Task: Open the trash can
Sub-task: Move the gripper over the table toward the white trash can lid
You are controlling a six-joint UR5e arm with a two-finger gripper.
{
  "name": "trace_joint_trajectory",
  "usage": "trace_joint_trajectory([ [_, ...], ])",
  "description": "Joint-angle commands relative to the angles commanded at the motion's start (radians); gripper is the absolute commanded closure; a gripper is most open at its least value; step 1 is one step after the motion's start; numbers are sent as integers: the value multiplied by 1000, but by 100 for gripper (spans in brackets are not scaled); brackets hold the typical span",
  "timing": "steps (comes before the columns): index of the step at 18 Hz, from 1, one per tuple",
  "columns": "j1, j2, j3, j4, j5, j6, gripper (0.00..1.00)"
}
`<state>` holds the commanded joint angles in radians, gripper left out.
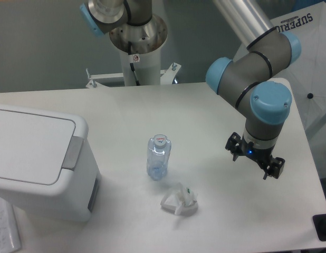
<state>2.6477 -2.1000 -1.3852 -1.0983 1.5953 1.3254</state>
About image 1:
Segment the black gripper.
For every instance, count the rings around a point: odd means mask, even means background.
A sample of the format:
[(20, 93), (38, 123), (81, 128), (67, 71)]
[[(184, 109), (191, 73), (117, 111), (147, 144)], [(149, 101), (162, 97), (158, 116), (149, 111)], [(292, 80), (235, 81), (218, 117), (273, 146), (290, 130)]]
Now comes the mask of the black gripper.
[(233, 155), (233, 161), (240, 156), (255, 161), (264, 170), (263, 180), (267, 177), (278, 179), (283, 172), (285, 160), (272, 157), (274, 145), (267, 149), (260, 149), (253, 142), (246, 142), (238, 133), (233, 132), (226, 142), (225, 149)]

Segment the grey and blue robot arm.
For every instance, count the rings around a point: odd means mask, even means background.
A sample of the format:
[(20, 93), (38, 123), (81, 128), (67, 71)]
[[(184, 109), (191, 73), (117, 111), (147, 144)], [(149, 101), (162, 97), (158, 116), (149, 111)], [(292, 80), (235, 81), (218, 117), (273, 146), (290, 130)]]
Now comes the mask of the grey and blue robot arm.
[[(256, 1), (215, 1), (248, 53), (238, 61), (217, 59), (206, 83), (245, 119), (243, 135), (233, 133), (225, 148), (234, 158), (256, 162), (265, 177), (278, 178), (284, 159), (273, 157), (292, 103), (290, 90), (272, 77), (301, 54), (299, 39), (272, 25)], [(109, 35), (119, 51), (126, 86), (159, 85), (160, 49), (167, 40), (165, 22), (151, 1), (86, 1), (80, 11), (96, 36)]]

